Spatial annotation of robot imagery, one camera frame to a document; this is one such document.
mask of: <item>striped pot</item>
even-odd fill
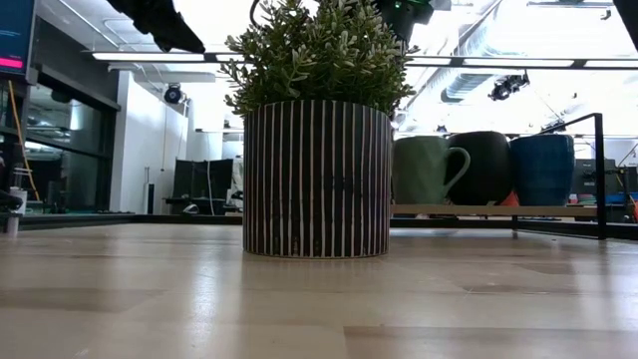
[[[243,245],[303,258],[384,254],[388,117],[338,101],[265,105],[245,117]]]

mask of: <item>mug handle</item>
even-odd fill
[[[470,169],[470,163],[472,162],[472,159],[470,158],[470,153],[468,153],[468,151],[466,151],[466,149],[449,148],[448,152],[446,153],[446,161],[448,161],[450,159],[450,156],[452,154],[461,154],[461,155],[463,155],[464,158],[466,158],[466,161],[463,163],[463,167],[461,168],[459,173],[444,186],[443,191],[444,191],[444,193],[446,195],[448,195],[448,192],[450,191],[450,189],[452,189],[452,186],[457,184],[457,182]]]

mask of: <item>wooden shelf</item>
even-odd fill
[[[596,216],[595,206],[501,206],[501,205],[446,205],[446,204],[393,204],[395,214],[456,214],[456,215],[526,215],[577,217]]]

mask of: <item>blue mug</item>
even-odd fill
[[[566,205],[574,176],[574,139],[536,135],[509,145],[520,205]]]

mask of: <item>green mug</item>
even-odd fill
[[[446,183],[448,160],[459,153],[466,159],[459,173]],[[395,204],[442,204],[448,191],[470,168],[470,154],[450,148],[448,140],[416,136],[395,141],[392,183]]]

